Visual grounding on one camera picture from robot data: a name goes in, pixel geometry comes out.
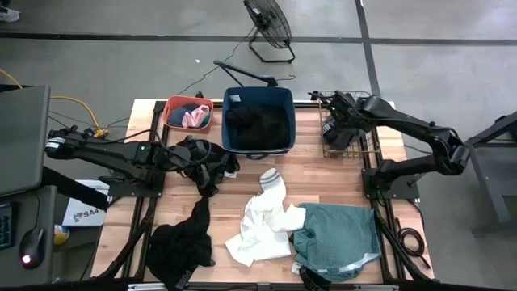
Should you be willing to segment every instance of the shoe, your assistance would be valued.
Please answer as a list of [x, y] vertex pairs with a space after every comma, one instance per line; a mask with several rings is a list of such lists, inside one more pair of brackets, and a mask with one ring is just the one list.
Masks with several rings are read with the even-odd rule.
[[0, 22], [13, 23], [19, 20], [19, 11], [0, 6]]

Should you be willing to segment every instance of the gray floor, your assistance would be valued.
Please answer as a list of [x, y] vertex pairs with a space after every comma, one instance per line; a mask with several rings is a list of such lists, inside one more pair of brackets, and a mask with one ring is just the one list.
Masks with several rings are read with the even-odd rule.
[[[514, 39], [517, 2], [485, 0], [364, 0], [371, 37]], [[294, 36], [360, 36], [353, 0], [279, 0]], [[240, 1], [194, 0], [14, 0], [19, 23], [2, 31], [124, 33], [178, 36], [244, 36], [252, 27]], [[54, 95], [83, 99], [101, 124], [128, 116], [136, 98], [167, 98], [224, 59], [233, 42], [123, 42], [0, 39], [0, 67], [23, 84], [48, 84]], [[284, 52], [267, 44], [269, 57]], [[293, 81], [295, 98], [323, 89], [370, 90], [363, 45], [293, 44], [292, 65], [264, 65], [242, 45], [231, 62], [261, 74]], [[452, 126], [463, 138], [517, 110], [514, 83], [517, 47], [374, 45], [376, 72], [384, 99], [424, 120]], [[260, 83], [243, 79], [246, 85]], [[0, 76], [0, 82], [8, 82]], [[187, 93], [220, 98], [236, 84], [223, 72], [211, 74]], [[51, 109], [90, 122], [77, 104], [52, 101]], [[60, 118], [66, 124], [73, 121]], [[58, 129], [59, 124], [50, 122]], [[113, 129], [120, 137], [124, 129]], [[405, 137], [405, 143], [426, 145]], [[410, 157], [418, 153], [407, 150]], [[72, 178], [105, 175], [85, 162], [46, 163]], [[435, 275], [443, 282], [515, 289], [515, 236], [473, 238], [470, 230], [493, 219], [471, 167], [458, 177], [426, 175], [418, 182], [427, 241]], [[84, 251], [76, 264], [84, 268]]]

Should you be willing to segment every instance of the yellow cable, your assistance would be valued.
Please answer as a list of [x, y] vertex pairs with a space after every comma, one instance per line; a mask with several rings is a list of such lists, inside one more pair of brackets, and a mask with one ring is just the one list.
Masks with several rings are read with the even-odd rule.
[[20, 89], [23, 89], [22, 85], [20, 85], [18, 81], [16, 81], [16, 79], [13, 76], [9, 75], [5, 70], [0, 69], [0, 72], [2, 72], [2, 74], [5, 74], [12, 82], [18, 85]]
[[[14, 82], [16, 85], [18, 85], [18, 87], [20, 89], [23, 89], [22, 85], [20, 85], [20, 83], [18, 81], [16, 81], [16, 79], [13, 76], [9, 75], [5, 70], [0, 69], [0, 73], [5, 74], [12, 82]], [[50, 97], [50, 99], [65, 99], [65, 100], [70, 100], [70, 101], [74, 101], [74, 102], [81, 104], [90, 113], [91, 119], [94, 121], [95, 126], [97, 126], [97, 132], [95, 134], [95, 137], [105, 137], [109, 134], [109, 132], [106, 129], [103, 129], [102, 127], [99, 126], [99, 123], [97, 122], [97, 118], [95, 118], [95, 114], [91, 111], [91, 109], [88, 107], [88, 105], [86, 105], [86, 103], [84, 103], [82, 100], [74, 98], [74, 97], [69, 97], [69, 96], [52, 96], [52, 97]]]
[[94, 121], [95, 126], [100, 128], [99, 123], [97, 123], [97, 119], [95, 118], [95, 114], [91, 111], [91, 109], [88, 107], [88, 105], [86, 105], [86, 103], [82, 102], [82, 100], [76, 99], [74, 97], [69, 97], [69, 96], [52, 96], [52, 97], [50, 97], [50, 99], [66, 99], [66, 100], [74, 101], [74, 102], [81, 104], [90, 113], [91, 119]]

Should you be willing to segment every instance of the orange basket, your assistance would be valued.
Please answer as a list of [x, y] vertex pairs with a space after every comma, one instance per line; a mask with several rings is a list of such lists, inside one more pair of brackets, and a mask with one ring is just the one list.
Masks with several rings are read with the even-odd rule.
[[[167, 120], [169, 119], [169, 116], [172, 113], [172, 111], [186, 104], [206, 105], [210, 108], [210, 120], [208, 120], [208, 123], [204, 127], [198, 129], [185, 129], [183, 126], [173, 126], [167, 124]], [[213, 102], [210, 99], [189, 96], [172, 96], [167, 100], [167, 103], [163, 108], [162, 120], [163, 124], [177, 131], [183, 131], [187, 133], [208, 133], [210, 131], [210, 126], [212, 125], [212, 117]]]

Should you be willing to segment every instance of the wire basket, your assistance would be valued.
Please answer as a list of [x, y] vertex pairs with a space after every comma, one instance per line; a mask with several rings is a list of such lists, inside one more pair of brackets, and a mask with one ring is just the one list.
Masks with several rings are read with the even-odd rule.
[[[371, 94], [366, 91], [340, 91], [342, 93], [350, 93], [354, 99], [359, 98], [367, 98]], [[324, 90], [319, 91], [319, 95], [324, 98], [332, 99], [335, 90]], [[322, 127], [322, 149], [323, 156], [325, 158], [362, 158], [365, 154], [374, 154], [378, 152], [379, 146], [375, 147], [372, 133], [366, 133], [364, 137], [361, 138], [361, 141], [352, 142], [345, 150], [331, 150], [330, 146], [325, 143], [323, 138], [323, 125], [326, 122], [327, 116], [330, 114], [329, 111], [323, 106], [323, 102], [319, 99], [317, 101], [317, 105], [319, 107], [320, 112], [320, 121]]]

